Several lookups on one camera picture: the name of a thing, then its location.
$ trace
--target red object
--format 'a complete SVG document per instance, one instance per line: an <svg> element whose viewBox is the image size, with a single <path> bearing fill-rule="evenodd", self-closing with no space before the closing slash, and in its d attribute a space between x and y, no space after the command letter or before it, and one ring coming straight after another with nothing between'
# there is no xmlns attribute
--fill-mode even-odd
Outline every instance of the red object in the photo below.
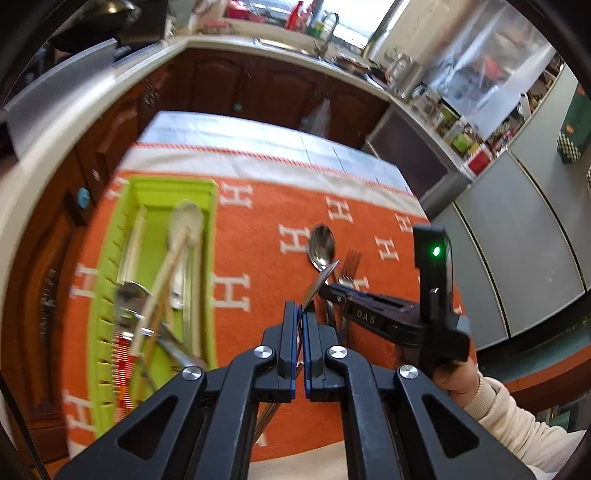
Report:
<svg viewBox="0 0 591 480"><path fill-rule="evenodd" d="M478 176L491 161L492 159L488 153L485 150L480 149L480 151L467 162L467 167L474 173L474 175Z"/></svg>
<svg viewBox="0 0 591 480"><path fill-rule="evenodd" d="M304 5L303 0L300 0L299 2L297 2L297 5L291 11L290 18L287 21L287 24L285 25L286 30L295 30L296 29L297 21L300 17L300 10L303 5Z"/></svg>
<svg viewBox="0 0 591 480"><path fill-rule="evenodd" d="M228 18L236 18L237 20L249 20L249 13L250 11L247 7L232 0L226 9L225 16Z"/></svg>

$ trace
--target cabinet knob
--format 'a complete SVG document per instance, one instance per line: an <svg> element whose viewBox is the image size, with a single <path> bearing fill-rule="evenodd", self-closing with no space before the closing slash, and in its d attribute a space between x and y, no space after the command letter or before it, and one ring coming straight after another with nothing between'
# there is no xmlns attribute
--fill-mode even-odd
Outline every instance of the cabinet knob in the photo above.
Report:
<svg viewBox="0 0 591 480"><path fill-rule="evenodd" d="M78 202L78 206L81 209L87 209L90 205L90 192L85 188L81 188L78 190L78 195L76 196L76 200Z"/></svg>

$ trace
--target wooden cabinet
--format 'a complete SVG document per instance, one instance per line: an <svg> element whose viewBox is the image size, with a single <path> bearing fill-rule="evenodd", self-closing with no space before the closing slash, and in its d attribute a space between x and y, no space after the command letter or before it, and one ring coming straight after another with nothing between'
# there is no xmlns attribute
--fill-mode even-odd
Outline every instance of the wooden cabinet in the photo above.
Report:
<svg viewBox="0 0 591 480"><path fill-rule="evenodd" d="M67 455L61 413L61 319L92 214L87 184L72 152L43 192L21 238L2 317L2 373L44 462ZM11 417L17 448L33 463Z"/></svg>
<svg viewBox="0 0 591 480"><path fill-rule="evenodd" d="M330 80L329 139L361 148L388 104L374 95L335 79Z"/></svg>
<svg viewBox="0 0 591 480"><path fill-rule="evenodd" d="M180 62L171 60L142 81L144 93L139 100L139 132L160 110L185 111L186 105L179 91L179 82L184 72Z"/></svg>
<svg viewBox="0 0 591 480"><path fill-rule="evenodd" d="M261 59L254 82L260 122L298 129L323 100L323 75L285 62Z"/></svg>
<svg viewBox="0 0 591 480"><path fill-rule="evenodd" d="M139 103L143 94L143 83L134 86L76 144L76 154L95 203L125 152L139 136Z"/></svg>
<svg viewBox="0 0 591 480"><path fill-rule="evenodd" d="M388 102L341 80L283 61L216 50L179 58L177 104L191 112L237 116L299 129L326 98L328 139L361 148Z"/></svg>
<svg viewBox="0 0 591 480"><path fill-rule="evenodd" d="M181 95L190 112L248 116L256 57L214 50L183 54Z"/></svg>

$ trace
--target table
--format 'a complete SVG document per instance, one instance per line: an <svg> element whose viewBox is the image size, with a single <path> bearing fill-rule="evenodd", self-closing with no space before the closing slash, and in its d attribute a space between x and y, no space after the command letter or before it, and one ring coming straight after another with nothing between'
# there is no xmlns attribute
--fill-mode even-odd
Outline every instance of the table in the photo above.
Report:
<svg viewBox="0 0 591 480"><path fill-rule="evenodd" d="M263 330L281 322L284 302L303 297L317 275L306 257L317 222L334 232L337 258L349 248L361 251L356 288L418 300L412 225L427 219L396 167L281 127L162 112L112 179L80 255L73 289L89 293L70 299L64 321L64 412L71 456L100 433L86 372L79 367L89 328L79 319L87 316L92 301L89 277L118 192L137 172L208 177L219 185L212 272L218 365L257 346ZM399 361L394 345L356 326L352 331L355 348L370 362L392 368ZM296 401L280 408L253 448L253 478L295 470L295 478L310 478L331 462L330 478L346 475L338 405L305 401L298 381Z"/></svg>

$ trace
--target metal fork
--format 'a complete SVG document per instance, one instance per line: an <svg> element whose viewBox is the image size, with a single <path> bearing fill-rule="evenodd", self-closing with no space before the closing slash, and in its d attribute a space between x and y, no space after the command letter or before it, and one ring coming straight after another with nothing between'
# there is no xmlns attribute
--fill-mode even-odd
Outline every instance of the metal fork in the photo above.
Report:
<svg viewBox="0 0 591 480"><path fill-rule="evenodd" d="M343 270L340 272L340 277L337 279L337 283L344 287L354 288L355 273L359 267L359 262L361 262L361 252L350 249L343 262ZM348 346L348 326L349 321L343 316L340 323L340 329L337 330L337 337L341 345Z"/></svg>
<svg viewBox="0 0 591 480"><path fill-rule="evenodd" d="M355 286L354 280L355 274L357 273L357 268L359 267L359 262L361 262L361 252L350 249L347 252L345 261L343 262L343 270L340 272L340 277L337 279L337 282L340 285L349 288L353 288Z"/></svg>

